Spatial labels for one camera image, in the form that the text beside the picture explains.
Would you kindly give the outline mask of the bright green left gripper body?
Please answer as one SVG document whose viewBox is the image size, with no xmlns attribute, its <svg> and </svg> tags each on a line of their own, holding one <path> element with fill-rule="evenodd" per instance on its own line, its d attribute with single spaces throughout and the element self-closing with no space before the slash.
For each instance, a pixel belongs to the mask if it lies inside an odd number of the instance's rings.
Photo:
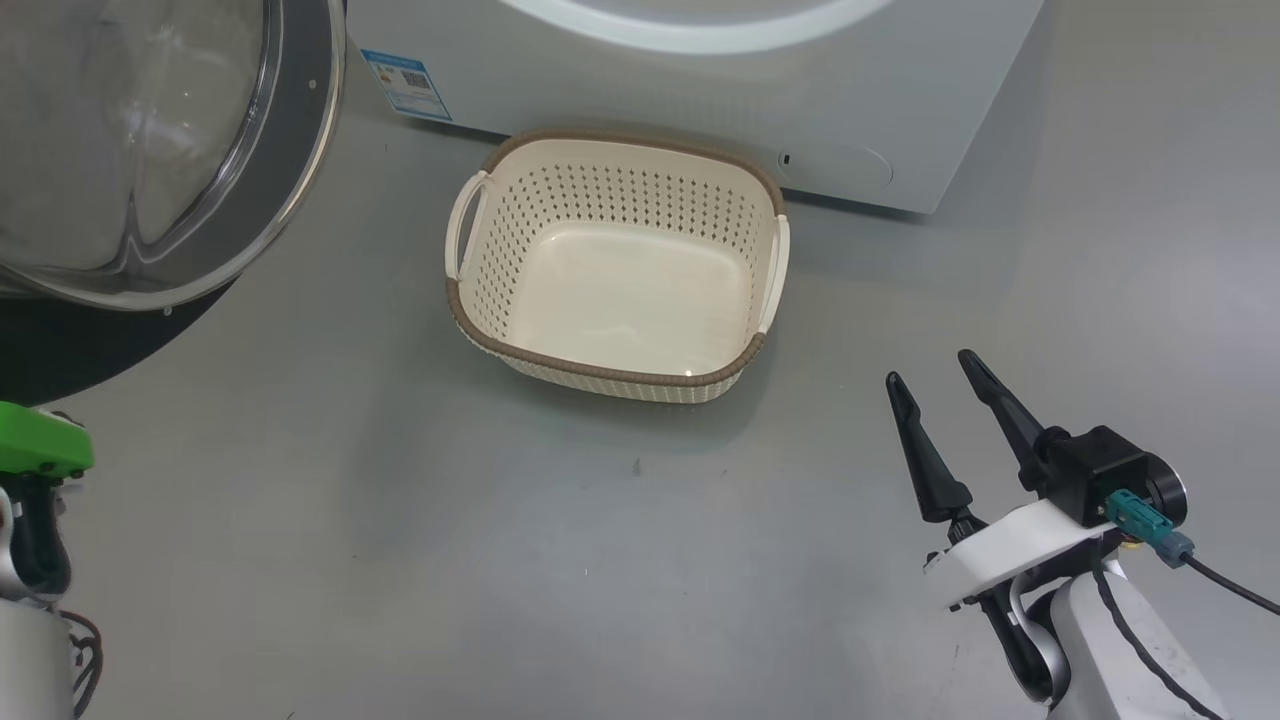
<svg viewBox="0 0 1280 720">
<path fill-rule="evenodd" d="M 90 433 L 41 407 L 1 404 L 1 471 L 61 480 L 95 466 Z"/>
</svg>

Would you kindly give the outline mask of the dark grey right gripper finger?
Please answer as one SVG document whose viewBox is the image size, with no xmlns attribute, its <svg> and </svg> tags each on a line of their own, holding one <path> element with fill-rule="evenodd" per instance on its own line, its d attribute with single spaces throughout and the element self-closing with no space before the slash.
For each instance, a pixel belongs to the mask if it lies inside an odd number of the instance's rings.
<svg viewBox="0 0 1280 720">
<path fill-rule="evenodd" d="M 1036 465 L 1036 442 L 1044 427 L 975 351 L 963 348 L 957 352 L 957 360 L 978 400 L 995 415 L 1019 465 Z"/>
<path fill-rule="evenodd" d="M 957 480 L 922 424 L 922 411 L 905 379 L 896 372 L 884 378 L 893 423 L 908 465 L 922 519 L 941 524 L 969 514 L 969 488 Z"/>
</svg>

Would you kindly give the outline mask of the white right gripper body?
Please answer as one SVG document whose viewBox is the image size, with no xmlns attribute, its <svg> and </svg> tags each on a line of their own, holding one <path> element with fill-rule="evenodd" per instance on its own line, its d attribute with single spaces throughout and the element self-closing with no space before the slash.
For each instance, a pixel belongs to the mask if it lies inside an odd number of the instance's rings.
<svg viewBox="0 0 1280 720">
<path fill-rule="evenodd" d="M 1115 528 L 1083 527 L 1047 498 L 1014 509 L 925 564 L 931 602 L 961 603 Z"/>
</svg>

